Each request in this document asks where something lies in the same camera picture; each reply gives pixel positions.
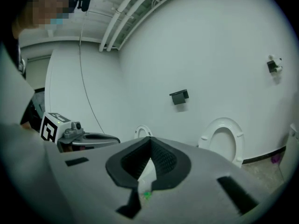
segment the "black slot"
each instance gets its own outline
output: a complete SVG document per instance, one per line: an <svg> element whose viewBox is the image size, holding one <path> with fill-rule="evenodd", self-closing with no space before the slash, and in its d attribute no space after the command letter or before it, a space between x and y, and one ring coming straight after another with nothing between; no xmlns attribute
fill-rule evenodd
<svg viewBox="0 0 299 224"><path fill-rule="evenodd" d="M150 159L149 141L121 159L121 167L138 180Z"/></svg>
<svg viewBox="0 0 299 224"><path fill-rule="evenodd" d="M141 209L138 192L132 190L128 204L120 207L116 210L118 213L128 217L133 218Z"/></svg>
<svg viewBox="0 0 299 224"><path fill-rule="evenodd" d="M72 159L72 160L68 160L65 161L66 165L69 166L74 166L83 162L87 162L89 161L87 158L78 158L78 159Z"/></svg>
<svg viewBox="0 0 299 224"><path fill-rule="evenodd" d="M258 205L258 203L231 177L221 177L218 178L217 181L242 215Z"/></svg>

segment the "toilet paper holder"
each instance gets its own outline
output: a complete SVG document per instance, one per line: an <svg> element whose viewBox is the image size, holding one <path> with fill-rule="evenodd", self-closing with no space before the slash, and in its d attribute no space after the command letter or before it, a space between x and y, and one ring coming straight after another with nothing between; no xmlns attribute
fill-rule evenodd
<svg viewBox="0 0 299 224"><path fill-rule="evenodd" d="M187 90L178 91L178 92L169 94L169 96L172 97L172 101L173 101L174 105L186 103L185 99L189 98Z"/></svg>
<svg viewBox="0 0 299 224"><path fill-rule="evenodd" d="M275 59L273 55L270 55L268 58L270 61L267 62L267 65L270 73L278 73L282 71L282 66L280 66L282 61L281 58Z"/></svg>

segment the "tiled floor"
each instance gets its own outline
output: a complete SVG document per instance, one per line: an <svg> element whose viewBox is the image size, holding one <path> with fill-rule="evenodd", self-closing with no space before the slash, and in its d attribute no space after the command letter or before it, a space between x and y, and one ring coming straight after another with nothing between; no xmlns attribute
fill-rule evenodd
<svg viewBox="0 0 299 224"><path fill-rule="evenodd" d="M271 158L244 164L242 169L256 177L270 193L284 183L279 164L272 163Z"/></svg>

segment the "ceiling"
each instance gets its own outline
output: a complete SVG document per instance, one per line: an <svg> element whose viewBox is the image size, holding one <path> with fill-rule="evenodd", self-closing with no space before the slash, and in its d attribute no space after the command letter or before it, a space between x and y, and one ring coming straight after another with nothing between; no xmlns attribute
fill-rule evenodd
<svg viewBox="0 0 299 224"><path fill-rule="evenodd" d="M115 9L119 7L123 0L91 0L87 13L76 9L69 19L64 19L62 25L49 25L45 28L27 29L19 39L20 47L33 44L53 41L79 41L82 32L82 40L101 43L104 33L111 21ZM125 16L125 13L137 0L131 0L126 9L121 13L117 23L114 25L106 44L109 44L114 31ZM125 35L150 9L153 0L145 0L133 18L129 19L117 37L114 48L119 47Z"/></svg>

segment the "black toilet paper holder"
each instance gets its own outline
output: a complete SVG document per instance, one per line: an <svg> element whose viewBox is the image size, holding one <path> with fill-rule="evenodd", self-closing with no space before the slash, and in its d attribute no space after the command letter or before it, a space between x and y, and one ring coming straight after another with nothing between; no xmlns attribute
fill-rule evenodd
<svg viewBox="0 0 299 224"><path fill-rule="evenodd" d="M178 91L178 92L169 94L169 96L172 97L172 101L173 101L174 105L186 103L185 99L189 98L187 90Z"/></svg>

